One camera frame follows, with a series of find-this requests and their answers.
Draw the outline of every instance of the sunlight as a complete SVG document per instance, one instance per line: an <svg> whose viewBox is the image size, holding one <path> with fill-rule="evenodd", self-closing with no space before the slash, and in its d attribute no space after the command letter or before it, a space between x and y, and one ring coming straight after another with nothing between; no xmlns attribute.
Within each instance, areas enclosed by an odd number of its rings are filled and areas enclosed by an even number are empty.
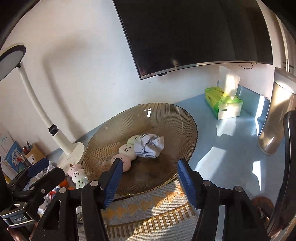
<svg viewBox="0 0 296 241"><path fill-rule="evenodd" d="M259 135L258 118L262 115L264 101L265 101L264 96L260 95L259 102L258 102L258 107L257 107L257 112L256 112L256 115L255 115L255 125L256 125L256 130L257 130L257 136Z"/></svg>
<svg viewBox="0 0 296 241"><path fill-rule="evenodd" d="M232 74L227 74L225 78L225 93L231 93L233 90L237 89L237 83L235 81L235 78Z"/></svg>
<svg viewBox="0 0 296 241"><path fill-rule="evenodd" d="M268 141L268 143L267 143L267 147L270 145L270 143L273 141L273 139L274 139L274 137L272 137L269 141Z"/></svg>
<svg viewBox="0 0 296 241"><path fill-rule="evenodd" d="M256 175L256 177L258 178L258 182L259 182L259 187L260 187L260 191L261 191L261 161L255 161L253 162L253 174Z"/></svg>
<svg viewBox="0 0 296 241"><path fill-rule="evenodd" d="M278 87L276 89L276 91L273 91L272 92L272 100L273 100L273 104L274 106L277 106L285 101L287 101L288 99L290 99L290 97L292 96L293 94L287 90L285 90L283 87Z"/></svg>
<svg viewBox="0 0 296 241"><path fill-rule="evenodd" d="M151 108L149 108L149 109L148 109L148 112L147 112L147 117L149 118L149 117L150 117L150 115L151 115Z"/></svg>
<svg viewBox="0 0 296 241"><path fill-rule="evenodd" d="M281 86L282 88L284 88L285 90L287 90L287 91L293 93L293 89L292 89L289 85L287 85L284 81L282 81L282 80L277 80L276 83L277 83L279 86Z"/></svg>
<svg viewBox="0 0 296 241"><path fill-rule="evenodd" d="M233 136L236 129L235 122L236 122L236 118L220 120L219 123L216 125L217 136L220 137L222 134Z"/></svg>
<svg viewBox="0 0 296 241"><path fill-rule="evenodd" d="M198 162L195 171L199 172L204 180L211 180L223 161L226 150L212 147L211 150Z"/></svg>

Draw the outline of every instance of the trash can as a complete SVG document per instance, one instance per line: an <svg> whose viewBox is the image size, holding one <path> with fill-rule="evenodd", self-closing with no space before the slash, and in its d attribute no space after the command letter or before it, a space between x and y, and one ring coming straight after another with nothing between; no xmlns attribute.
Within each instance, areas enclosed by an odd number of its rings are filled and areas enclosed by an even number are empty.
<svg viewBox="0 0 296 241"><path fill-rule="evenodd" d="M283 69L275 68L271 101L258 144L267 155L278 149L284 137L284 115L296 108L296 77Z"/></svg>

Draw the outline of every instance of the flat screen tv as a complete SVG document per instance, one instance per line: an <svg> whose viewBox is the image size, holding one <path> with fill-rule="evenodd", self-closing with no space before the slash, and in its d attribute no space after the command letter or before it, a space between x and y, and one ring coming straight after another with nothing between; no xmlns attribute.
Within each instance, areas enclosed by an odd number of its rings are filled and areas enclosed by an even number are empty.
<svg viewBox="0 0 296 241"><path fill-rule="evenodd" d="M113 2L140 79L205 64L273 64L256 0Z"/></svg>

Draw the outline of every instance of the rug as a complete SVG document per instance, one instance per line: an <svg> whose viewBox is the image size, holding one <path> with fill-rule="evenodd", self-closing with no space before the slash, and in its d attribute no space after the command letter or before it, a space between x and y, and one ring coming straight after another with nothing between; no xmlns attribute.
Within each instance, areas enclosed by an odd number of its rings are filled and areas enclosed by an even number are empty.
<svg viewBox="0 0 296 241"><path fill-rule="evenodd" d="M198 217L175 180L102 210L110 240L191 240Z"/></svg>

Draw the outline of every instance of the green tissue box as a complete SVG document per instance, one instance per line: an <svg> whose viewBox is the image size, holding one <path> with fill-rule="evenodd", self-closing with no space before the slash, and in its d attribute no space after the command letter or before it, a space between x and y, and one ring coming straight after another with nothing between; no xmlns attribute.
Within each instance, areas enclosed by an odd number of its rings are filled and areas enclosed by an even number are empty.
<svg viewBox="0 0 296 241"><path fill-rule="evenodd" d="M220 87L205 89L205 100L218 120L239 116L243 104L237 95L232 100Z"/></svg>

